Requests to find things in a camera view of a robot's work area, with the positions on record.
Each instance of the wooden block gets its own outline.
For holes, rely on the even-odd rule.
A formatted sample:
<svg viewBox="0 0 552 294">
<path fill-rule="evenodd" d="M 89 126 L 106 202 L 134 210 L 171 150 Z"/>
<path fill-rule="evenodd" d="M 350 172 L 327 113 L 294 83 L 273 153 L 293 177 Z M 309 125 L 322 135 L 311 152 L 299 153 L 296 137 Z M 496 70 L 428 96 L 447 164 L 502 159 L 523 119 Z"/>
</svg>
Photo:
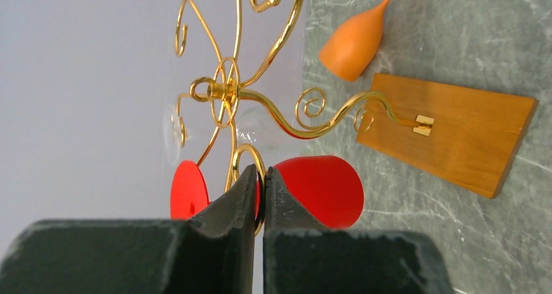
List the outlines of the wooden block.
<svg viewBox="0 0 552 294">
<path fill-rule="evenodd" d="M 366 107 L 375 121 L 357 142 L 486 198 L 500 193 L 538 104 L 522 96 L 380 73 L 371 90 L 384 93 L 398 117 L 422 115 L 434 124 L 429 136 L 415 133 L 370 102 Z"/>
</svg>

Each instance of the gray marble surface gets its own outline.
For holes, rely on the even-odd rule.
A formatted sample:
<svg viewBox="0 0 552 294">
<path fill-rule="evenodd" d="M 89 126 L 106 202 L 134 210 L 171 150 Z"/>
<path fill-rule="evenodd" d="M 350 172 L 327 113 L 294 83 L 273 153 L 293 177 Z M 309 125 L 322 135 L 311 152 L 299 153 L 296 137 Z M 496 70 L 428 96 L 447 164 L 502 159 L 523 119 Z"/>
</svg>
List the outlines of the gray marble surface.
<svg viewBox="0 0 552 294">
<path fill-rule="evenodd" d="M 552 0 L 393 0 L 383 42 L 354 83 L 317 54 L 350 16 L 381 0 L 307 0 L 304 87 L 322 87 L 327 120 L 376 72 L 531 96 L 540 101 L 495 200 L 451 185 L 355 142 L 352 116 L 312 141 L 336 154 L 365 187 L 360 228 L 432 237 L 458 293 L 552 293 Z"/>
</svg>

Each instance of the white wall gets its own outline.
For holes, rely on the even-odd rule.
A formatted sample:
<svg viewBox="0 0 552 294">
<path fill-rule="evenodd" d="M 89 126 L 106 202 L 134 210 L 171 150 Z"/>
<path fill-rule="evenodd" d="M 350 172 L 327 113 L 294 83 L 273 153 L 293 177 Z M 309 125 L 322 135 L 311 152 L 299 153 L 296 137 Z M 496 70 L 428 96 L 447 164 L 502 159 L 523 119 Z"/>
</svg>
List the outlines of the white wall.
<svg viewBox="0 0 552 294">
<path fill-rule="evenodd" d="M 223 54 L 230 55 L 234 0 L 196 2 Z M 174 167 L 163 157 L 163 108 L 194 78 L 212 75 L 217 64 L 190 10 L 187 53 L 174 54 L 179 4 L 0 1 L 0 254 L 38 219 L 169 216 Z M 290 5 L 283 0 L 254 14 L 244 1 L 243 76 L 264 58 Z M 301 17 L 289 43 L 254 86 L 283 109 L 291 109 L 301 92 L 304 27 Z M 203 132 L 183 155 L 197 160 L 213 128 L 208 105 L 185 105 L 183 114 L 187 125 Z M 212 199 L 222 193 L 228 143 L 226 133 L 203 166 Z M 271 155 L 265 162 L 286 156 Z M 260 236 L 256 246 L 254 293 L 260 293 Z"/>
</svg>

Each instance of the table surface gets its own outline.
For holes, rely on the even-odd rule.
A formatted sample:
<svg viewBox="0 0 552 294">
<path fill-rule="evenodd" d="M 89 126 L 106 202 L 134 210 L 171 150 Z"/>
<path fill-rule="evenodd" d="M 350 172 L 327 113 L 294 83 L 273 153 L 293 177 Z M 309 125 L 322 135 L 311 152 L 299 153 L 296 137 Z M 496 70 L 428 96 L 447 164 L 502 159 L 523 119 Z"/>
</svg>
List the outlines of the table surface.
<svg viewBox="0 0 552 294">
<path fill-rule="evenodd" d="M 488 200 L 357 144 L 349 115 L 306 154 L 335 154 L 365 187 L 355 225 L 428 234 L 458 293 L 552 291 L 552 0 L 393 0 L 383 41 L 359 80 L 317 54 L 350 16 L 381 0 L 306 0 L 303 86 L 328 95 L 327 120 L 382 72 L 530 96 L 540 104 L 502 193 Z"/>
</svg>

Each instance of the wooden board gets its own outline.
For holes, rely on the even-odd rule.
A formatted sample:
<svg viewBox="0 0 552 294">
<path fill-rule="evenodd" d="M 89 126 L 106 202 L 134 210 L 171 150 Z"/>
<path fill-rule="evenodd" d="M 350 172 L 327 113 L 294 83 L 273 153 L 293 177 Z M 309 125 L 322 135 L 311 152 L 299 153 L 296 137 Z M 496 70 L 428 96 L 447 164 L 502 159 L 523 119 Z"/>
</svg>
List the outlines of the wooden board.
<svg viewBox="0 0 552 294">
<path fill-rule="evenodd" d="M 500 193 L 538 104 L 527 97 L 387 74 L 374 76 L 372 90 L 389 98 L 398 117 L 427 116 L 434 119 L 433 128 L 428 137 L 414 133 L 370 102 L 366 107 L 375 111 L 375 121 L 357 142 L 486 198 Z"/>
</svg>

